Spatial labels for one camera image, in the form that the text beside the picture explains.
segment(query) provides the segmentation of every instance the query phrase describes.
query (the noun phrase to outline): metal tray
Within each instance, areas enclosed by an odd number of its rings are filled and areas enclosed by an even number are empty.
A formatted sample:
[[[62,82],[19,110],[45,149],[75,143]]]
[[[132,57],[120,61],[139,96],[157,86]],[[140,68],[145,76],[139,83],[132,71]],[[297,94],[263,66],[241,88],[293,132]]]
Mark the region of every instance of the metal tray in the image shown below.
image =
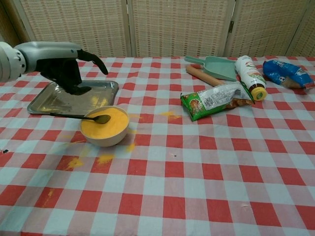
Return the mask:
[[[118,83],[114,81],[85,80],[80,86],[90,86],[92,89],[76,96],[66,93],[56,83],[51,82],[28,105],[28,112],[85,115],[95,108],[113,105],[118,91]]]

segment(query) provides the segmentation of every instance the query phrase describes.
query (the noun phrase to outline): wooden rolling pin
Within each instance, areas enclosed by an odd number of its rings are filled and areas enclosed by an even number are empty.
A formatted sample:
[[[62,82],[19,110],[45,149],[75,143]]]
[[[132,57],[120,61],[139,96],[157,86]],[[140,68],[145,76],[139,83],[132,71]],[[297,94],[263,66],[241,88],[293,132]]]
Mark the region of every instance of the wooden rolling pin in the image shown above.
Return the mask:
[[[207,84],[212,85],[213,87],[217,85],[223,85],[224,82],[221,80],[218,80],[211,75],[208,75],[204,73],[202,70],[196,69],[192,67],[191,65],[186,66],[186,72],[201,79],[202,81],[206,82]]]

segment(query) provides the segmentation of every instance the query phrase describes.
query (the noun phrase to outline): metal spoon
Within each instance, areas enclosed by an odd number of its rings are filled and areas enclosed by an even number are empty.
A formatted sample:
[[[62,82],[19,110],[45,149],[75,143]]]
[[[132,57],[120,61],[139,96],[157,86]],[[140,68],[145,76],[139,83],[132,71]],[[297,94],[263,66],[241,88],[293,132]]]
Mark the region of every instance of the metal spoon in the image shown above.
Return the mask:
[[[66,118],[74,118],[74,119],[90,119],[94,120],[96,123],[99,124],[105,124],[110,120],[110,115],[100,115],[96,117],[85,117],[81,115],[64,115],[64,114],[57,114],[57,113],[50,113],[49,115],[54,116],[54,117],[66,117]]]

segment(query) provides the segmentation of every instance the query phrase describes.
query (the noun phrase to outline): red and white checkered tablecloth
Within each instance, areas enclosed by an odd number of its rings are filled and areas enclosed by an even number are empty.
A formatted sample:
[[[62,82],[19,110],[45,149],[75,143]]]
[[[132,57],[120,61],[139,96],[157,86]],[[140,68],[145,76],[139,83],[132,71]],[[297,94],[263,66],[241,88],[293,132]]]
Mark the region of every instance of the red and white checkered tablecloth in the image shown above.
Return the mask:
[[[254,58],[301,66],[315,58]],[[315,90],[267,82],[252,107],[192,122],[181,92],[210,88],[183,58],[106,58],[115,104],[131,117],[114,147],[86,142],[79,121],[30,115],[49,83],[0,85],[0,235],[314,236]]]

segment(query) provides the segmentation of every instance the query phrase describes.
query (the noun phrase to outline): yellow powder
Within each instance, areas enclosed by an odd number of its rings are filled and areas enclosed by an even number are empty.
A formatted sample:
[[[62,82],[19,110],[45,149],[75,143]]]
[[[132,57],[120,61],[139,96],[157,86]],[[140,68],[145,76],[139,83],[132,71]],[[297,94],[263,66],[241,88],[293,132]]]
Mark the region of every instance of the yellow powder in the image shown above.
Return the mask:
[[[140,115],[137,114],[129,114],[130,118],[140,118]]]
[[[62,135],[63,138],[72,139],[73,135]]]
[[[128,133],[129,133],[129,134],[136,134],[136,133],[137,133],[137,130],[128,129]]]
[[[96,107],[97,103],[100,102],[100,99],[98,96],[92,96],[91,97],[91,104],[93,107]],[[100,104],[98,105],[98,107],[103,107],[103,106],[106,106],[107,105],[107,99],[104,98]]]
[[[182,117],[182,116],[175,115],[174,112],[162,112],[160,113],[160,115],[166,116],[168,117],[168,119],[178,119]]]
[[[110,115],[111,118],[105,124],[98,124],[93,120],[82,121],[82,132],[91,138],[105,139],[112,137],[122,132],[128,125],[128,116],[114,107],[96,112],[89,117],[96,117],[99,115]]]
[[[111,160],[113,160],[115,156],[113,154],[104,154],[104,155],[101,155],[97,161],[97,163],[99,165],[101,164],[106,164],[108,162],[110,162]]]
[[[83,166],[83,162],[82,162],[78,157],[74,157],[74,158],[68,163],[67,170],[69,170],[69,169],[71,169],[71,168],[80,167],[80,166]]]
[[[48,193],[48,197],[47,197],[47,199],[46,199],[46,201],[44,202],[44,204],[43,204],[43,208],[45,208],[46,207],[46,204],[48,203],[48,201],[50,200],[50,198],[53,196],[53,193],[54,193],[54,189],[50,189],[49,190],[49,193]]]
[[[130,144],[129,146],[127,146],[126,152],[131,152],[131,151],[133,151],[135,147],[136,147],[135,143]]]

